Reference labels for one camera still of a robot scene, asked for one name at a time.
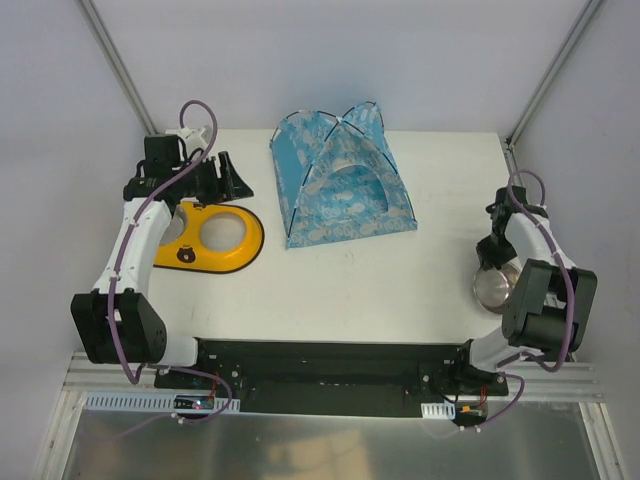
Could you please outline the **steel pet bowl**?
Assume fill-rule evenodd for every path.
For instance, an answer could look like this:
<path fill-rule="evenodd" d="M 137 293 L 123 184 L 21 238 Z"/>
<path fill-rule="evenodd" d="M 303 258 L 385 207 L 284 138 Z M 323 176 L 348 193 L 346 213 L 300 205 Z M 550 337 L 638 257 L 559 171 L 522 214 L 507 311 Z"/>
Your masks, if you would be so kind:
<path fill-rule="evenodd" d="M 169 225 L 167 226 L 161 237 L 159 245 L 165 246 L 178 240 L 186 230 L 187 224 L 187 214 L 182 206 L 178 206 L 175 209 L 174 215 L 171 218 Z"/>
<path fill-rule="evenodd" d="M 522 270 L 513 259 L 500 268 L 479 268 L 473 280 L 476 301 L 487 311 L 501 315 L 507 307 Z"/>

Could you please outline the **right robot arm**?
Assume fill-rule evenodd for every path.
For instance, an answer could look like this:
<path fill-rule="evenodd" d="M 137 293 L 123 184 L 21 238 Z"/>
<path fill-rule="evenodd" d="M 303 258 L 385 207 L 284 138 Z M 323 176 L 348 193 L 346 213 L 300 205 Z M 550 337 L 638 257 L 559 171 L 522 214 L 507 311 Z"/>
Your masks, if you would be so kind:
<path fill-rule="evenodd" d="M 473 394 L 485 372 L 522 360 L 558 371 L 581 345 L 598 279 L 562 251 L 543 205 L 523 187 L 503 187 L 486 207 L 490 234 L 476 245 L 476 298 L 501 315 L 501 325 L 467 343 L 467 360 L 450 369 L 452 387 Z"/>

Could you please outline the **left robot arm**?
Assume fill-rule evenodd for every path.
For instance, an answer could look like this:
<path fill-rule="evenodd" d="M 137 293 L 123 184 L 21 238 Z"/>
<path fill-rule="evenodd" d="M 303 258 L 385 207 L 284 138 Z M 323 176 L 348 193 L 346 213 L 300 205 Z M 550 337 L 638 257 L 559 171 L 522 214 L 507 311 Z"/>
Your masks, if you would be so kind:
<path fill-rule="evenodd" d="M 107 265 L 91 290 L 71 301 L 91 362 L 176 366 L 188 388 L 209 382 L 212 367 L 198 356 L 197 339 L 169 333 L 148 291 L 157 250 L 182 200 L 203 208 L 253 195 L 227 152 L 211 154 L 214 139 L 208 127 L 145 137 L 145 157 L 123 189 L 123 220 Z"/>

